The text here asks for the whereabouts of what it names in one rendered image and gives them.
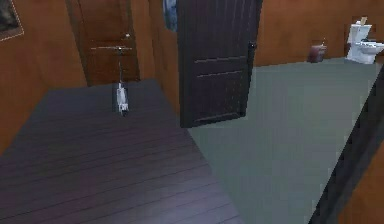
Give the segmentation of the framed dark wall picture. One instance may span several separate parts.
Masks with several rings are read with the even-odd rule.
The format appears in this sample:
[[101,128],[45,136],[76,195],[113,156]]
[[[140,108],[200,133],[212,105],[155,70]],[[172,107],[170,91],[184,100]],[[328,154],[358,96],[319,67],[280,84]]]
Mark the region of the framed dark wall picture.
[[0,0],[0,42],[24,34],[13,0]]

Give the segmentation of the blue framed wall picture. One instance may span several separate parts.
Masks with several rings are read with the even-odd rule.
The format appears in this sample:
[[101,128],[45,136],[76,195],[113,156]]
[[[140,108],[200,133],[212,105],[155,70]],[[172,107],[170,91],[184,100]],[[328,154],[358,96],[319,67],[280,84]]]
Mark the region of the blue framed wall picture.
[[172,32],[177,31],[177,0],[163,0],[165,26]]

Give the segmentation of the brown wooden room door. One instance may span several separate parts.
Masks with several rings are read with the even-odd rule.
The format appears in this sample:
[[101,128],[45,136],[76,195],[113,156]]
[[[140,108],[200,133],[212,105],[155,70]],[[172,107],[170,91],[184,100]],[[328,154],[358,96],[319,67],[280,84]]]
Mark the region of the brown wooden room door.
[[103,46],[124,46],[123,80],[139,81],[131,0],[65,0],[72,32],[88,86],[119,81],[118,52]]

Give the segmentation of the dark red bin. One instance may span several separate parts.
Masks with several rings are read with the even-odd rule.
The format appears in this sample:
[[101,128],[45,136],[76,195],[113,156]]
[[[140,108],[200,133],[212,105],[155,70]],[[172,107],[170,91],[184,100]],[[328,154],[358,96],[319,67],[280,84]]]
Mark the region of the dark red bin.
[[310,48],[307,61],[310,63],[322,62],[326,50],[327,50],[327,46],[325,45],[325,41],[322,41],[322,43],[319,45],[313,45]]

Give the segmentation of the dark brown room door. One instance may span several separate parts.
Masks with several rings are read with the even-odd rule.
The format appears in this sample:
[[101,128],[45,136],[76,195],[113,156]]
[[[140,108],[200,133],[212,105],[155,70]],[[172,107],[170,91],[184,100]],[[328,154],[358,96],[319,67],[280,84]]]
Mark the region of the dark brown room door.
[[263,0],[178,0],[180,126],[246,115]]

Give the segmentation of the white toilet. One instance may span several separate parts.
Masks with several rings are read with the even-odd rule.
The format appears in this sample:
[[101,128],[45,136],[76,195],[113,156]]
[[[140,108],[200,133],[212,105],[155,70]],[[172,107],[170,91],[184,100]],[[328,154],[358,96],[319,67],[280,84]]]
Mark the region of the white toilet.
[[346,58],[350,61],[373,64],[376,56],[384,50],[384,43],[369,40],[371,25],[357,20],[350,26],[347,43],[350,45]]

